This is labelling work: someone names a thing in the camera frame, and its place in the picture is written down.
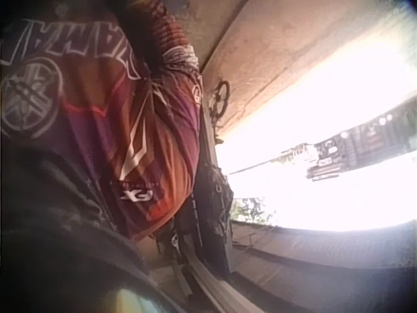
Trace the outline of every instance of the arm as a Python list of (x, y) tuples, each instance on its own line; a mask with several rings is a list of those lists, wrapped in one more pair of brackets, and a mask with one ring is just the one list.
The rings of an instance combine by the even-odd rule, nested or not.
[[(157, 162), (149, 166), (143, 158), (136, 167), (137, 173), (132, 171), (122, 180), (156, 182), (151, 187), (154, 198), (139, 201), (132, 196), (132, 202), (130, 194), (135, 190), (124, 189), (122, 192), (129, 196), (121, 197), (119, 206), (126, 217), (128, 233), (133, 240), (140, 240), (165, 224), (192, 191), (199, 156), (201, 76), (193, 48), (160, 0), (127, 0), (127, 5), (116, 12), (137, 60), (145, 60), (151, 70), (151, 81), (145, 78), (138, 84), (152, 95), (145, 103), (144, 119), (149, 156), (154, 155)], [(138, 133), (135, 138), (141, 140), (142, 135)], [(146, 216), (146, 222), (141, 222), (141, 214)]]
[(194, 176), (203, 94), (194, 49), (161, 0), (125, 0), (116, 12), (136, 55), (151, 70), (155, 112), (172, 131)]

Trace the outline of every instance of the sky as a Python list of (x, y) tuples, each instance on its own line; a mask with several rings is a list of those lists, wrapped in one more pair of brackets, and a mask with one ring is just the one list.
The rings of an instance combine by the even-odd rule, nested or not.
[[(380, 26), (339, 49), (223, 136), (225, 143), (216, 146), (223, 173), (325, 140), (417, 94), (416, 36), (414, 16), (407, 25)], [(236, 198), (264, 196), (267, 209), (277, 211), (273, 224), (370, 229), (417, 218), (417, 163), (410, 160), (404, 156), (314, 183), (303, 178), (306, 169), (277, 164), (228, 179)]]

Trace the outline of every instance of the red jersey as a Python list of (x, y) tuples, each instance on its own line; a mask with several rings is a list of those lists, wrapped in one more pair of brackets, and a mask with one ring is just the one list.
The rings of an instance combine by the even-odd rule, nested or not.
[[(141, 46), (135, 9), (126, 11), (129, 42), (100, 2), (82, 13), (58, 5), (5, 29), (1, 131), (78, 163), (99, 182), (119, 231), (142, 239), (191, 192), (201, 77), (159, 1), (147, 8), (152, 50)], [(144, 56), (153, 56), (152, 67)]]

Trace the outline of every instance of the jersey sleeve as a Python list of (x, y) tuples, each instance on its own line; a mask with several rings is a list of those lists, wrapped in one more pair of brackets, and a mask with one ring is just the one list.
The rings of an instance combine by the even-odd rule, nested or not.
[[(151, 108), (144, 109), (147, 112), (144, 116), (148, 142), (152, 142), (157, 162), (150, 163), (146, 168), (139, 165), (137, 172), (141, 173), (141, 177), (136, 179), (144, 180), (149, 185), (154, 177), (160, 178), (158, 186), (153, 187), (152, 196), (145, 191), (139, 192), (138, 187), (132, 187), (132, 180), (136, 180), (133, 179), (135, 170), (126, 176), (130, 182), (123, 182), (129, 189), (122, 191), (125, 193), (121, 198), (124, 201), (122, 210), (133, 240), (140, 240), (163, 226), (192, 191), (199, 157), (202, 100), (198, 59), (180, 25), (159, 0), (139, 2), (135, 6), (132, 1), (126, 16), (129, 26), (125, 29), (141, 29), (150, 35), (144, 39), (131, 33), (128, 38), (133, 49), (140, 51), (151, 72), (149, 86), (152, 100), (147, 102)], [(142, 136), (137, 133), (134, 137), (141, 140)], [(150, 201), (139, 199), (146, 200), (146, 195), (149, 199), (153, 198)], [(138, 222), (140, 218), (137, 214), (140, 213), (146, 216), (146, 223)]]

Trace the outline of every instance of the tree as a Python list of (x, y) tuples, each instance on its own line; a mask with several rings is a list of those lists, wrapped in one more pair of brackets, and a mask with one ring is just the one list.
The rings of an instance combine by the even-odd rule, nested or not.
[(265, 212), (263, 198), (234, 199), (230, 210), (232, 220), (267, 225), (272, 214)]

